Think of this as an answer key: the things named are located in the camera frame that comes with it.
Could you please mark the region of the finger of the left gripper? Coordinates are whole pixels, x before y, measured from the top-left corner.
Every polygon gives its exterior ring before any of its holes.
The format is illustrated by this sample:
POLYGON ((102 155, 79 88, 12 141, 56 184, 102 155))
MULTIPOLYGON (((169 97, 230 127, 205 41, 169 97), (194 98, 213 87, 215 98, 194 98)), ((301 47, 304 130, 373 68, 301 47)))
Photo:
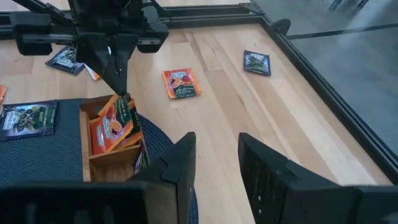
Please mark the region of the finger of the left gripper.
POLYGON ((106 36, 85 33, 76 40, 76 60, 94 70, 118 95, 121 95, 120 69, 109 53, 106 36))
POLYGON ((116 69, 116 93, 127 93, 128 61, 136 48, 139 37, 136 34, 118 34, 114 38, 116 69))

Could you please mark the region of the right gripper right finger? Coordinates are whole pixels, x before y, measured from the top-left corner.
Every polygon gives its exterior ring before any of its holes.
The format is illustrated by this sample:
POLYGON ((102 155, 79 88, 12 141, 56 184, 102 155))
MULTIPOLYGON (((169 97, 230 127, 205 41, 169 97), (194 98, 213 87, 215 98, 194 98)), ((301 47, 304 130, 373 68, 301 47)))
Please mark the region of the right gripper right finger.
POLYGON ((349 223, 354 189, 288 159, 248 133, 238 137, 240 173, 256 223, 349 223))

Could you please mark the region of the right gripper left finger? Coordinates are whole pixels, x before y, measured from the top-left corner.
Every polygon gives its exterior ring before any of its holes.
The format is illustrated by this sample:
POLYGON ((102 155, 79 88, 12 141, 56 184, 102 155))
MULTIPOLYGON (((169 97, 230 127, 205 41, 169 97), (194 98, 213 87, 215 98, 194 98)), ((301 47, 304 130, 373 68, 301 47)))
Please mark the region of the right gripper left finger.
POLYGON ((134 223, 196 223, 196 134, 188 132, 145 169, 129 178, 141 185, 134 223))

